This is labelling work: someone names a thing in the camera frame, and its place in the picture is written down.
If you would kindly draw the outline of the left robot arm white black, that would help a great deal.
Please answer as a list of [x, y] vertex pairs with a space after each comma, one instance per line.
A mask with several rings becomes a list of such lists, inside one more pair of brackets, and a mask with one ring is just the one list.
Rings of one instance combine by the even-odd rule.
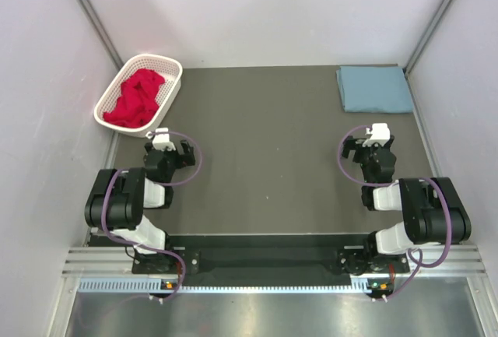
[[169, 208], [175, 171], [196, 165], [194, 146], [186, 140], [180, 145], [181, 151], [167, 135], [160, 135], [144, 145], [142, 167], [119, 175], [115, 169], [100, 170], [84, 210], [88, 226], [100, 229], [105, 221], [112, 235], [131, 241], [139, 254], [149, 255], [149, 262], [160, 272], [170, 271], [177, 255], [167, 247], [167, 233], [155, 227], [144, 211]]

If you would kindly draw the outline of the red t shirt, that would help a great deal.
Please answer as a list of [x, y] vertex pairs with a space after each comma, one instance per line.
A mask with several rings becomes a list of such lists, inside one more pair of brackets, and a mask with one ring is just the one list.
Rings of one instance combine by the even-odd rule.
[[159, 110], [156, 96], [166, 80], [157, 72], [141, 68], [121, 84], [121, 95], [103, 119], [112, 125], [140, 128], [147, 125]]

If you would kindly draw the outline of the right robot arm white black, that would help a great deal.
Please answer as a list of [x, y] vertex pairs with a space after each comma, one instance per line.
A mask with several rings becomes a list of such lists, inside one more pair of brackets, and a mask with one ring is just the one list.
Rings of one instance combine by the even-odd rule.
[[340, 160], [353, 154], [363, 179], [361, 200], [370, 211], [399, 211], [402, 221], [374, 231], [365, 240], [363, 262], [375, 272], [391, 263], [392, 255], [410, 249], [467, 241], [472, 232], [471, 220], [448, 177], [393, 179], [397, 157], [391, 151], [393, 137], [379, 142], [351, 135], [338, 148]]

